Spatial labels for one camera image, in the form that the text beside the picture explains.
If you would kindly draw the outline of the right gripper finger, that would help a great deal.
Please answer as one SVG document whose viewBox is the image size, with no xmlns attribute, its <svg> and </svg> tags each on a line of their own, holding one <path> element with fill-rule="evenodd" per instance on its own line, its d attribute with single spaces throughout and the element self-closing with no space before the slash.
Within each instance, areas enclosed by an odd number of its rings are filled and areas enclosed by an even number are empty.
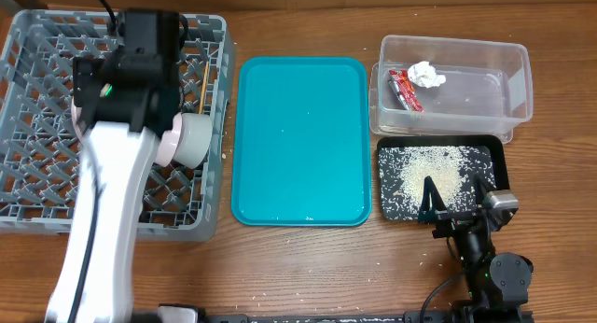
<svg viewBox="0 0 597 323">
<path fill-rule="evenodd" d="M 493 208 L 492 197 L 495 192 L 495 186 L 493 186 L 483 176 L 474 175 L 474 192 L 475 201 L 478 208 L 490 209 Z"/>
<path fill-rule="evenodd" d="M 419 208 L 419 223 L 436 223 L 447 218 L 448 211 L 431 176 L 423 181 L 423 200 Z"/>
</svg>

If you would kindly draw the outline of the red snack wrapper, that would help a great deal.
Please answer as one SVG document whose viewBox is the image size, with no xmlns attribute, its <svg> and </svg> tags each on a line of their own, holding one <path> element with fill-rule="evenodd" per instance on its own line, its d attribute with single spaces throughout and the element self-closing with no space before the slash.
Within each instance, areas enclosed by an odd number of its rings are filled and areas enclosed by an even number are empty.
<svg viewBox="0 0 597 323">
<path fill-rule="evenodd" d="M 388 75 L 388 83 L 404 109 L 414 112 L 424 112 L 422 105 L 416 97 L 416 91 L 408 78 L 407 71 L 391 69 L 388 71 Z"/>
</svg>

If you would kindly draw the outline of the grey-green bowl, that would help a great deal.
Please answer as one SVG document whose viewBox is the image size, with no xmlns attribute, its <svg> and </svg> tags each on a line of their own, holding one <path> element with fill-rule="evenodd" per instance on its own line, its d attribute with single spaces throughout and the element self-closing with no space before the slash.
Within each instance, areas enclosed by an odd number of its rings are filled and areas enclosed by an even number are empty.
<svg viewBox="0 0 597 323">
<path fill-rule="evenodd" d="M 177 114 L 174 117 L 179 139 L 173 160 L 187 168 L 196 168 L 208 153 L 212 139 L 213 123 L 208 115 L 196 113 Z"/>
</svg>

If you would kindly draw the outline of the small pink plate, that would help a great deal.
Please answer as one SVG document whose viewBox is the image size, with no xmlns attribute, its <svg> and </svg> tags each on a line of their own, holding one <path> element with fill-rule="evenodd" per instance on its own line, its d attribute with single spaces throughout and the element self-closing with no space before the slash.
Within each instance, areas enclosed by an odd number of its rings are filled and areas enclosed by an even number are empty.
<svg viewBox="0 0 597 323">
<path fill-rule="evenodd" d="M 181 138 L 182 122 L 182 114 L 176 114 L 173 118 L 173 128 L 163 133 L 155 160 L 156 164 L 164 167 L 174 159 Z"/>
</svg>

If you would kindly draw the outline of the large white plate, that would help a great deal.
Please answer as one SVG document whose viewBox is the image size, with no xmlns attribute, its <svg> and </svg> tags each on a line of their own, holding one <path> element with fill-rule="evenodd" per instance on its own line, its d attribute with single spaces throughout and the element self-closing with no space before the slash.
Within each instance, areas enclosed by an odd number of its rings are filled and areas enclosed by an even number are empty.
<svg viewBox="0 0 597 323">
<path fill-rule="evenodd" d="M 76 137 L 79 141 L 82 141 L 85 136 L 85 132 L 87 131 L 88 127 L 84 120 L 80 120 L 82 117 L 82 108 L 75 105 L 75 100 L 71 101 L 70 106 L 71 111 L 71 120 L 74 126 Z"/>
</svg>

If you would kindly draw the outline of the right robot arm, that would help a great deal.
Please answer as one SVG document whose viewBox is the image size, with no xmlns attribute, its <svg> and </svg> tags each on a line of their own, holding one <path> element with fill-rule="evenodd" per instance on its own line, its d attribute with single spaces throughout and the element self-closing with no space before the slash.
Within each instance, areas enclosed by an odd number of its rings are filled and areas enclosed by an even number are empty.
<svg viewBox="0 0 597 323">
<path fill-rule="evenodd" d="M 477 206 L 451 213 L 428 176 L 423 181 L 423 200 L 418 222 L 433 224 L 436 239 L 444 238 L 461 271 L 437 286 L 427 296 L 418 314 L 420 322 L 531 322 L 521 306 L 528 302 L 534 266 L 524 256 L 495 251 L 492 233 L 513 219 L 519 201 L 510 190 L 499 190 L 487 180 L 475 178 Z M 470 298 L 442 314 L 427 312 L 430 302 L 442 289 L 464 278 Z"/>
</svg>

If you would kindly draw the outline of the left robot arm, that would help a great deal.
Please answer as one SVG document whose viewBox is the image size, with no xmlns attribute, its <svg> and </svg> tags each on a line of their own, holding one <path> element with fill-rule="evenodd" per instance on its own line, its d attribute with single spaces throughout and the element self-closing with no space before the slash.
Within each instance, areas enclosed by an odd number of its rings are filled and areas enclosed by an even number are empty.
<svg viewBox="0 0 597 323">
<path fill-rule="evenodd" d="M 76 207 L 47 322 L 128 322 L 142 198 L 163 134 L 180 110 L 179 57 L 188 34 L 177 12 L 110 16 L 121 38 L 104 58 L 73 60 L 81 131 Z"/>
</svg>

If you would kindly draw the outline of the black plastic tray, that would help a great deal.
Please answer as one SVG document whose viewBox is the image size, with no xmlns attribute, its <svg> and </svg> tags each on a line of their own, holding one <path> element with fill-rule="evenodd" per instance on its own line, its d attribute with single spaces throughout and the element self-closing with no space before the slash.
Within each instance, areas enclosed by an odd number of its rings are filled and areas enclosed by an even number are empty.
<svg viewBox="0 0 597 323">
<path fill-rule="evenodd" d="M 446 146 L 467 146 L 486 147 L 489 149 L 493 162 L 495 183 L 492 184 L 499 190 L 509 188 L 507 166 L 502 142 L 493 135 L 436 135 L 436 136 L 396 136 L 384 137 L 377 144 L 377 165 L 378 151 L 383 147 L 446 147 Z M 380 206 L 381 190 L 379 178 Z"/>
</svg>

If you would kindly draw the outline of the pile of rice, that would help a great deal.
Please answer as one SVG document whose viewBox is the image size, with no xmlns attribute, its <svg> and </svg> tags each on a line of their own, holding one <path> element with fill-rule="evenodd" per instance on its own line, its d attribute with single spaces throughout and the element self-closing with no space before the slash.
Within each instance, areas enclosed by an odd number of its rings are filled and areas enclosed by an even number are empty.
<svg viewBox="0 0 597 323">
<path fill-rule="evenodd" d="M 378 168 L 382 214 L 396 221 L 418 217 L 428 176 L 451 212 L 475 207 L 475 177 L 495 183 L 486 147 L 383 147 L 378 151 Z"/>
</svg>

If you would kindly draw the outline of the clear plastic bin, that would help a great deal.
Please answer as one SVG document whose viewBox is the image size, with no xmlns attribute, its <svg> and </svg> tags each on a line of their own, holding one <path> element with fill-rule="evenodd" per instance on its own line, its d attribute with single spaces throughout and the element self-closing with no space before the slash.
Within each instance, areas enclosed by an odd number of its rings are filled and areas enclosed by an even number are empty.
<svg viewBox="0 0 597 323">
<path fill-rule="evenodd" d="M 408 111 L 390 84 L 393 71 L 427 62 L 445 82 L 416 86 L 422 111 Z M 507 143 L 534 114 L 528 49 L 522 44 L 388 35 L 369 82 L 370 129 L 380 135 L 492 134 Z"/>
</svg>

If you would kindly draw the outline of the crumpled white tissue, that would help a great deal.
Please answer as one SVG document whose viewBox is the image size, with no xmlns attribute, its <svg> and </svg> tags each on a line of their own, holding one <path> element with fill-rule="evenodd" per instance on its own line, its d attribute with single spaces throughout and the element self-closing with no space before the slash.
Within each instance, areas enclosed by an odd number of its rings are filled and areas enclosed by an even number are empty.
<svg viewBox="0 0 597 323">
<path fill-rule="evenodd" d="M 444 75 L 439 75 L 436 68 L 428 61 L 421 61 L 412 65 L 407 70 L 407 75 L 411 83 L 422 88 L 435 88 L 446 82 Z"/>
</svg>

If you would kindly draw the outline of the teal plastic tray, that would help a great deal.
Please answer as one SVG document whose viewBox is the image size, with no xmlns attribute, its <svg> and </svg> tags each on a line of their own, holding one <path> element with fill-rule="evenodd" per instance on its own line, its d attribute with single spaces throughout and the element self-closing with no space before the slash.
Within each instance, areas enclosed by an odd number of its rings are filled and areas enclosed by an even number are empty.
<svg viewBox="0 0 597 323">
<path fill-rule="evenodd" d="M 353 227 L 372 209 L 368 75 L 349 57 L 241 69 L 231 211 L 244 225 Z"/>
</svg>

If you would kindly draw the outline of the grey plastic dish rack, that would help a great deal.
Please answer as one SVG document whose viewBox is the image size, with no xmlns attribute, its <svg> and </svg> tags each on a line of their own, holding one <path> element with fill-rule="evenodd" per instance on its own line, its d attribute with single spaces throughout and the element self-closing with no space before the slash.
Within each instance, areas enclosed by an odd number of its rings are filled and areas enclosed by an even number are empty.
<svg viewBox="0 0 597 323">
<path fill-rule="evenodd" d="M 24 10 L 13 19 L 1 55 L 1 230 L 69 232 L 78 182 L 79 144 L 71 120 L 73 60 L 107 56 L 117 40 L 104 12 Z M 208 153 L 196 168 L 155 165 L 144 192 L 139 235 L 160 241 L 209 240 L 222 184 L 222 139 L 232 92 L 235 48 L 218 15 L 187 16 L 180 57 L 182 109 L 213 123 Z"/>
</svg>

